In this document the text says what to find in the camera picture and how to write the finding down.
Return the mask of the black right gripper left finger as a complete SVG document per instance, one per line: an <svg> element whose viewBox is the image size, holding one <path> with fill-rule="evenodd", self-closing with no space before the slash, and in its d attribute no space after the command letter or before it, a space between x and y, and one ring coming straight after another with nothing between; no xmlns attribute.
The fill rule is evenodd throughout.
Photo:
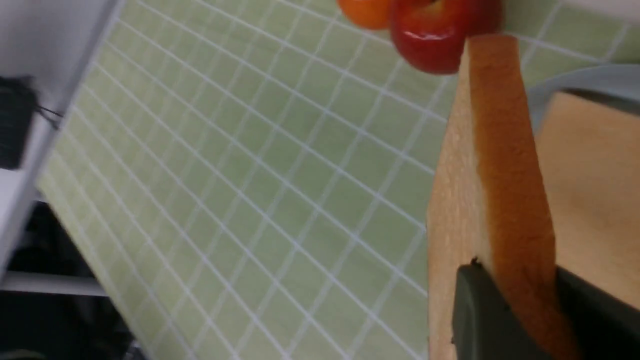
<svg viewBox="0 0 640 360"><path fill-rule="evenodd" d="M458 360L549 360L477 262L455 276L451 344Z"/></svg>

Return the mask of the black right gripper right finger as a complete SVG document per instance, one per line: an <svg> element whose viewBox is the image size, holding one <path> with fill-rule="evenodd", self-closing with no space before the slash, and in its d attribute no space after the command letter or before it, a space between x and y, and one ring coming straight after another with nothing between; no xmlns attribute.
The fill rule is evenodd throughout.
<svg viewBox="0 0 640 360"><path fill-rule="evenodd" d="M640 358L638 309L564 268L557 271L557 289L584 360Z"/></svg>

